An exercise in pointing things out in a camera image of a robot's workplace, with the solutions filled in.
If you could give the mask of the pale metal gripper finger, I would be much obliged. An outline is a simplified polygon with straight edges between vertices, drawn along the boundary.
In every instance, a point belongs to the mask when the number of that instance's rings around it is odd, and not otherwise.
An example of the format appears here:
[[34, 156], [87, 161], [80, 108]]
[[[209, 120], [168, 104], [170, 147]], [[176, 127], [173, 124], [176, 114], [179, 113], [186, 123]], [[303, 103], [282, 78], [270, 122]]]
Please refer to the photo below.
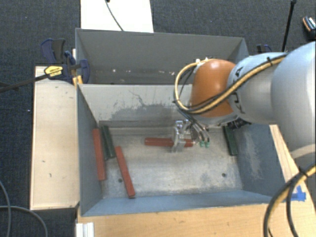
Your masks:
[[183, 149], [186, 147], [186, 143], [178, 143], [178, 144], [174, 144], [171, 148], [171, 151], [173, 153], [176, 153], [176, 152], [181, 152], [183, 151]]

